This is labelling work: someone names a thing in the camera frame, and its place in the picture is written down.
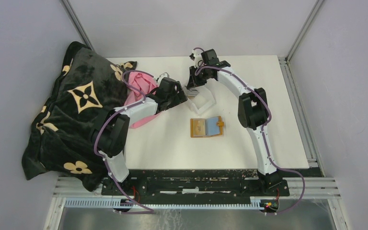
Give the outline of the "white plastic tray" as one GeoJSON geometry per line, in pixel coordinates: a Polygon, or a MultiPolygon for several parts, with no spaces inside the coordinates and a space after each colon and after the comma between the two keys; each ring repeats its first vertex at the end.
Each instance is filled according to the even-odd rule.
{"type": "Polygon", "coordinates": [[[187,105],[189,109],[196,113],[197,115],[201,115],[206,112],[208,109],[213,107],[216,104],[216,100],[212,94],[212,92],[205,86],[196,87],[199,91],[199,95],[194,98],[187,97],[187,105]]]}

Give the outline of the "yellow leather card holder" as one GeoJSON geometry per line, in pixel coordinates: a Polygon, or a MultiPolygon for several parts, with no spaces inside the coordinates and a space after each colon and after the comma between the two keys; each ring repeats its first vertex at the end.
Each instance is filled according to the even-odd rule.
{"type": "Polygon", "coordinates": [[[224,131],[223,128],[225,126],[224,121],[221,116],[211,117],[211,118],[203,118],[206,124],[206,135],[204,137],[193,137],[192,136],[192,120],[197,118],[190,119],[190,136],[191,138],[209,138],[214,136],[222,136],[224,131]]]}

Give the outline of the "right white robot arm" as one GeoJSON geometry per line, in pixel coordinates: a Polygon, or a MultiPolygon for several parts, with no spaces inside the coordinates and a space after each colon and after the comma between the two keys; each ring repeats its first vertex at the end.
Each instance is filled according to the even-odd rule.
{"type": "Polygon", "coordinates": [[[189,69],[188,89],[203,86],[207,80],[214,79],[238,97],[238,120],[251,137],[258,163],[258,191],[265,196],[271,195],[277,189],[275,180],[271,178],[277,169],[271,162],[271,147],[266,129],[271,121],[271,112],[265,90],[247,84],[227,61],[219,60],[214,49],[196,47],[189,57],[194,64],[189,69]]]}

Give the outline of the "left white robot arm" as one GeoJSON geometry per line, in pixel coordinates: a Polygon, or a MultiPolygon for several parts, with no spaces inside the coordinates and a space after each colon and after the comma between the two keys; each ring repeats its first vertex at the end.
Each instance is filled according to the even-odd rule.
{"type": "Polygon", "coordinates": [[[124,149],[128,130],[134,123],[187,101],[179,81],[163,78],[159,87],[145,95],[142,100],[127,106],[104,109],[99,113],[91,129],[89,140],[94,153],[100,156],[114,179],[113,188],[121,195],[130,192],[132,183],[127,179],[124,149]]]}

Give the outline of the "stack of credit cards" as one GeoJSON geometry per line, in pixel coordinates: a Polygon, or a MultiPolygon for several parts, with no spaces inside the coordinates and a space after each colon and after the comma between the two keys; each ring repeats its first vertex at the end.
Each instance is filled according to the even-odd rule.
{"type": "Polygon", "coordinates": [[[199,91],[197,89],[187,89],[186,96],[189,98],[194,98],[199,95],[199,91]]]}

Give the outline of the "gold vip card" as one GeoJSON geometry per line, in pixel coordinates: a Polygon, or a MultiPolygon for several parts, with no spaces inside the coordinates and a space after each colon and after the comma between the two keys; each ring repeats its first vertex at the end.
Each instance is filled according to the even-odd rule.
{"type": "Polygon", "coordinates": [[[204,137],[206,135],[206,124],[204,119],[193,119],[191,126],[193,137],[204,137]]]}

